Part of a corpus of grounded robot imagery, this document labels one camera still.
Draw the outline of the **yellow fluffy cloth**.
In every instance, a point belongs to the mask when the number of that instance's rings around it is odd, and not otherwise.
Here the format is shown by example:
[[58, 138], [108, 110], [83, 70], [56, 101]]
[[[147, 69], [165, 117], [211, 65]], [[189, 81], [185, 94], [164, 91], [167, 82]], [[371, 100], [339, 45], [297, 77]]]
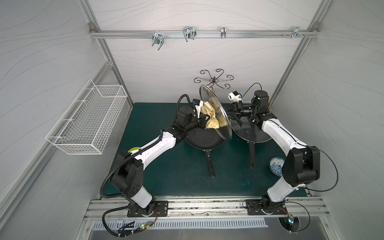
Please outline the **yellow fluffy cloth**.
[[204, 102], [201, 113], [207, 115], [206, 129], [219, 129], [227, 126], [227, 121], [220, 109], [219, 102], [214, 97]]

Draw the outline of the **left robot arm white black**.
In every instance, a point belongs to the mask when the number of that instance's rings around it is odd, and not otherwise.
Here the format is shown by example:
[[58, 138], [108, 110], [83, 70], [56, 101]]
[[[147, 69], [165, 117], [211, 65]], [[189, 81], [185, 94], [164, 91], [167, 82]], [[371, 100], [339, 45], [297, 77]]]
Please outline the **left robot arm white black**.
[[176, 119], [164, 130], [159, 137], [139, 148], [133, 153], [123, 151], [119, 154], [122, 161], [108, 179], [125, 199], [138, 205], [141, 209], [152, 208], [154, 197], [146, 190], [144, 171], [156, 158], [182, 142], [188, 132], [200, 128], [204, 129], [211, 120], [207, 114], [195, 110], [188, 110], [183, 106], [177, 111]]

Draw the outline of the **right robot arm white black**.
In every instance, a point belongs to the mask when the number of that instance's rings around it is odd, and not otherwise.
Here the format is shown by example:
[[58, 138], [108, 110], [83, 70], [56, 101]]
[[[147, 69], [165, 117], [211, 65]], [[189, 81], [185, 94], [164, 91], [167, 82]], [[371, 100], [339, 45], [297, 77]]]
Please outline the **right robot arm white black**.
[[271, 137], [286, 155], [282, 176], [261, 199], [261, 209], [271, 215], [291, 193], [320, 178], [320, 151], [295, 138], [281, 124], [268, 107], [267, 92], [255, 91], [250, 104], [243, 104], [243, 96], [237, 91], [229, 93], [228, 97], [233, 102], [227, 106], [228, 117], [237, 123], [242, 117], [247, 117], [251, 124]]

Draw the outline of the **glass pot lid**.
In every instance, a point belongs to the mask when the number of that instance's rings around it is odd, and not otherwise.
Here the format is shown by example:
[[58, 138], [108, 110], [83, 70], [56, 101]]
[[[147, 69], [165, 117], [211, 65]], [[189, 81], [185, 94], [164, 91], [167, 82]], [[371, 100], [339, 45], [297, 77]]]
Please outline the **glass pot lid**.
[[268, 134], [260, 130], [259, 127], [247, 117], [241, 117], [241, 126], [234, 120], [230, 121], [232, 130], [235, 132], [235, 134], [247, 142], [257, 144], [265, 143], [272, 139]]
[[231, 140], [231, 123], [215, 92], [210, 87], [201, 85], [199, 94], [200, 102], [197, 104], [197, 111], [199, 118], [204, 122], [204, 129], [215, 130], [225, 141]]

